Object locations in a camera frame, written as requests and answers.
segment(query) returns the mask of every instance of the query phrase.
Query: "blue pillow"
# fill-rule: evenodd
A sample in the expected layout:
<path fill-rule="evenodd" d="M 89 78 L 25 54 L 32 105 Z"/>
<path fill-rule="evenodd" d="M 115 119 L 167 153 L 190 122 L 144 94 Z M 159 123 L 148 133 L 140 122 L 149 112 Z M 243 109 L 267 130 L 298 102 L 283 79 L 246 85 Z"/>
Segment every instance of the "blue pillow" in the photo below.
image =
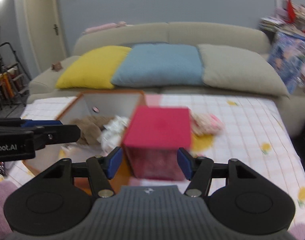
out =
<path fill-rule="evenodd" d="M 278 32 L 267 62 L 278 73 L 292 94 L 305 63 L 305 40 Z"/>
<path fill-rule="evenodd" d="M 123 87 L 200 86 L 203 68 L 194 46 L 139 44 L 129 52 L 111 83 Z"/>

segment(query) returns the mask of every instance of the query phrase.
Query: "yellow pillow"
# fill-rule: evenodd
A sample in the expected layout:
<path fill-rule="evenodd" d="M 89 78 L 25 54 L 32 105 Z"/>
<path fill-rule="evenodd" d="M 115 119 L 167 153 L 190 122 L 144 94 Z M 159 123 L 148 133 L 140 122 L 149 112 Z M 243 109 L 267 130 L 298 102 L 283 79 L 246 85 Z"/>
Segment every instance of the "yellow pillow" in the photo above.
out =
<path fill-rule="evenodd" d="M 110 80 L 130 51 L 131 48 L 122 46 L 93 49 L 66 69 L 56 88 L 112 89 Z"/>

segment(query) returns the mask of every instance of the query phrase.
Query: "pink box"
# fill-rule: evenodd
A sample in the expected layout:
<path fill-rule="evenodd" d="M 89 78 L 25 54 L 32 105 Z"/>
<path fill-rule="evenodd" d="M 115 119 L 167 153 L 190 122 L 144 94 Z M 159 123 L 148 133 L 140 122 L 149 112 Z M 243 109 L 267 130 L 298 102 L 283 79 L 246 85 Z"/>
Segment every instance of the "pink box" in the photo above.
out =
<path fill-rule="evenodd" d="M 177 163 L 179 147 L 190 149 L 188 108 L 139 106 L 123 140 L 135 177 L 183 180 Z"/>

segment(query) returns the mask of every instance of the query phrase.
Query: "beige sofa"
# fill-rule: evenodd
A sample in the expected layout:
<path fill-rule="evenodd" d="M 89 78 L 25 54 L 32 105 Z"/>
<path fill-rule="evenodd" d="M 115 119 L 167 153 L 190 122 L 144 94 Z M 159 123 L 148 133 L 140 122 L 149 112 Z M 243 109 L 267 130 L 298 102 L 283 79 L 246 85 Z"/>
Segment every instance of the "beige sofa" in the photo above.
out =
<path fill-rule="evenodd" d="M 82 54 L 102 46 L 124 45 L 130 46 L 145 42 L 167 42 L 170 44 L 188 44 L 196 46 L 201 43 L 213 45 L 228 45 L 257 52 L 267 58 L 270 51 L 270 43 L 267 36 L 259 31 L 233 25 L 216 23 L 195 22 L 170 22 L 151 23 L 127 26 L 118 29 L 104 30 L 81 36 L 76 42 L 73 56 L 63 60 L 63 70 L 54 72 L 51 69 L 33 79 L 30 84 L 30 96 L 27 103 L 36 99 L 72 96 L 78 94 L 79 89 L 56 89 L 57 79 Z M 291 137 L 298 135 L 305 123 L 305 97 L 281 96 L 273 97 L 243 93 L 232 90 L 215 89 L 207 86 L 165 86 L 157 88 L 144 88 L 147 93 L 180 93 L 180 94 L 221 94 L 221 95 L 245 95 L 272 99 L 281 114 L 286 129 Z"/>

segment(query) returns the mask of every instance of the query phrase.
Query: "beige pillow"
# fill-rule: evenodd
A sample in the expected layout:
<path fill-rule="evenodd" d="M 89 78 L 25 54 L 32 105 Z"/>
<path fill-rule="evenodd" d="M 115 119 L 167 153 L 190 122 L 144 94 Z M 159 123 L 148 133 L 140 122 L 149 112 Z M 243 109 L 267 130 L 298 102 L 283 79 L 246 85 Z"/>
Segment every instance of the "beige pillow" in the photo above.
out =
<path fill-rule="evenodd" d="M 258 53 L 210 44 L 199 44 L 198 48 L 205 66 L 203 82 L 206 85 L 266 95 L 288 95 L 274 68 Z"/>

